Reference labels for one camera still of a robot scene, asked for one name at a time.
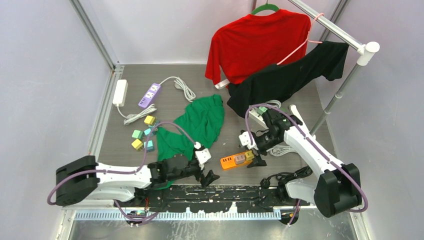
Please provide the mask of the yellow plug adapter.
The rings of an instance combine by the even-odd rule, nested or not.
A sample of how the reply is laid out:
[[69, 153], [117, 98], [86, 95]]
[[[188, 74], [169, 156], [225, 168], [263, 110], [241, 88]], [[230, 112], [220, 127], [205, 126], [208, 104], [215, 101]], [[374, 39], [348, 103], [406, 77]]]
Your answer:
[[142, 140], [140, 139], [135, 139], [132, 143], [131, 146], [136, 150], [136, 151], [141, 151], [144, 148], [144, 143]]
[[244, 152], [245, 161], [249, 162], [255, 158], [255, 155], [252, 150], [248, 150]]
[[152, 115], [147, 115], [144, 119], [144, 123], [148, 126], [154, 126], [156, 124], [156, 117], [152, 116]]

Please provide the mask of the orange power strip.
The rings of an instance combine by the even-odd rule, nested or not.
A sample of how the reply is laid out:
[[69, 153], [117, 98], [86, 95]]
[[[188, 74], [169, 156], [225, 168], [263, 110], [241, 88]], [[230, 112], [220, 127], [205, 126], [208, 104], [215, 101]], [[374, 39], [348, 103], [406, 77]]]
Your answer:
[[237, 154], [233, 154], [233, 155], [221, 158], [220, 159], [221, 168], [223, 170], [230, 170], [230, 169], [233, 169], [233, 168], [238, 168], [238, 167], [248, 165], [251, 161], [245, 161], [244, 163], [239, 164], [239, 165], [236, 165], [235, 162], [234, 162], [235, 156], [244, 155], [245, 152], [246, 151], [243, 151], [243, 152], [240, 152], [240, 153], [237, 153]]

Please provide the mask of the teal plug adapter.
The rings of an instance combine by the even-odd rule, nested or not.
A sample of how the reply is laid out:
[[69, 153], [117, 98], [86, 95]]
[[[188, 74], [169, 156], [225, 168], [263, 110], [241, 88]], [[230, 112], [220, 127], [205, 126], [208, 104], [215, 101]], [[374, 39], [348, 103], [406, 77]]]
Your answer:
[[153, 152], [155, 150], [155, 146], [152, 140], [148, 140], [144, 142], [144, 148], [145, 150], [149, 152]]
[[146, 130], [143, 131], [144, 136], [154, 136], [157, 134], [157, 129], [153, 129], [153, 128], [147, 128]]

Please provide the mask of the light green plug adapter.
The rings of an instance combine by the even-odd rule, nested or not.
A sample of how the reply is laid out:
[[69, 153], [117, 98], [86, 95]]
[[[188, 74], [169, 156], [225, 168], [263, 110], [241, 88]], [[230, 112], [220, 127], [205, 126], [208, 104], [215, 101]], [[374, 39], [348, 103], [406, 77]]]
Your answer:
[[133, 139], [141, 140], [141, 139], [144, 137], [144, 132], [143, 132], [143, 131], [141, 131], [141, 130], [137, 130], [137, 129], [135, 129], [135, 130], [132, 132], [131, 137], [132, 137]]

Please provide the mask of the purple power strip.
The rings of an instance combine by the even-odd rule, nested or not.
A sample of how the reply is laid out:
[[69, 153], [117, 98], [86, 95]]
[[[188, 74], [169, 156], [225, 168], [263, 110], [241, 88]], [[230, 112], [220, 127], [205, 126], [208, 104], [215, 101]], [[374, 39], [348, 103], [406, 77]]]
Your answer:
[[161, 85], [158, 83], [153, 83], [141, 100], [138, 103], [138, 106], [142, 109], [149, 107], [155, 100], [156, 96], [161, 92]]

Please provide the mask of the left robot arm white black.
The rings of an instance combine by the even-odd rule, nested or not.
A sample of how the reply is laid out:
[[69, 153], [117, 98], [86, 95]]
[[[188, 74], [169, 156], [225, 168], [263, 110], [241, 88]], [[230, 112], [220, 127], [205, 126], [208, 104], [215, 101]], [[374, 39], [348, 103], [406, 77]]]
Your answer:
[[183, 154], [143, 165], [140, 169], [96, 162], [86, 155], [56, 170], [55, 201], [51, 205], [70, 206], [85, 200], [117, 200], [141, 206], [146, 200], [142, 190], [164, 188], [173, 181], [195, 177], [205, 188], [219, 179], [210, 170], [204, 173], [204, 163], [189, 160]]

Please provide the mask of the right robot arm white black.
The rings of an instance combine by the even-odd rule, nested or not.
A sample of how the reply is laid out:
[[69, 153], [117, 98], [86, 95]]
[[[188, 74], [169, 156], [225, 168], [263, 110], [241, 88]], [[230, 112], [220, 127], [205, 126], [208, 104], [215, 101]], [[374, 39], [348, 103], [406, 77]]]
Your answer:
[[267, 130], [256, 135], [250, 130], [242, 130], [238, 136], [242, 147], [256, 155], [285, 143], [306, 162], [315, 175], [311, 180], [293, 173], [281, 179], [277, 188], [277, 198], [283, 205], [294, 201], [313, 204], [319, 212], [333, 217], [342, 212], [362, 213], [369, 207], [369, 201], [361, 188], [359, 169], [353, 164], [345, 164], [329, 153], [304, 128], [296, 115], [263, 104], [267, 110], [262, 114]]

